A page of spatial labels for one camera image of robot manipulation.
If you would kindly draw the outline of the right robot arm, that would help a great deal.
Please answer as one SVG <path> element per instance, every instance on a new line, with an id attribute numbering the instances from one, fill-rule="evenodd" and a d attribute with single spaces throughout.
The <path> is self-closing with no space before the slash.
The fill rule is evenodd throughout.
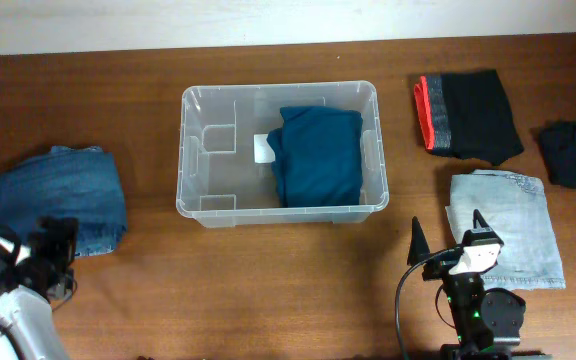
<path id="1" fill-rule="evenodd" d="M 497 265 L 504 242 L 478 210 L 473 212 L 473 228 L 462 242 L 435 253 L 429 250 L 419 220 L 411 222 L 409 269 L 400 279 L 395 295 L 395 321 L 400 321 L 400 301 L 407 278 L 417 269 L 425 281 L 439 280 L 438 293 L 444 293 L 457 335 L 455 344 L 444 344 L 442 359 L 549 359 L 539 351 L 517 352 L 526 302 L 503 288 L 484 288 L 482 275 Z"/>

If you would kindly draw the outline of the dark teal shirt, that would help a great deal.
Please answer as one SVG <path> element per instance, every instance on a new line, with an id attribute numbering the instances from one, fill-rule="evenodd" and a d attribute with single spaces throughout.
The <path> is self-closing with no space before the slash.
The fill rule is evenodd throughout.
<path id="1" fill-rule="evenodd" d="M 283 125 L 267 142 L 280 204 L 287 208 L 355 206 L 363 185 L 362 115 L 326 106 L 280 109 Z"/>

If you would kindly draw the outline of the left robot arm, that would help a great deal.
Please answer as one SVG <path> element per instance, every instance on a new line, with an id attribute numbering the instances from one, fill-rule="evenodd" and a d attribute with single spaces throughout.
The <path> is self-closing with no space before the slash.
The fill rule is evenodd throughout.
<path id="1" fill-rule="evenodd" d="M 67 359 L 53 315 L 78 290 L 78 221 L 42 217 L 22 240 L 0 225 L 0 359 Z"/>

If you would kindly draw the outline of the blue denim jeans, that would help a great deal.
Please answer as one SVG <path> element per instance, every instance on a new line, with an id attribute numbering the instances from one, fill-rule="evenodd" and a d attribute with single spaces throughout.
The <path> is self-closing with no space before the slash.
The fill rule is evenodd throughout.
<path id="1" fill-rule="evenodd" d="M 0 174 L 0 224 L 24 238 L 41 217 L 78 220 L 78 257 L 116 250 L 127 214 L 113 155 L 99 146 L 54 146 Z"/>

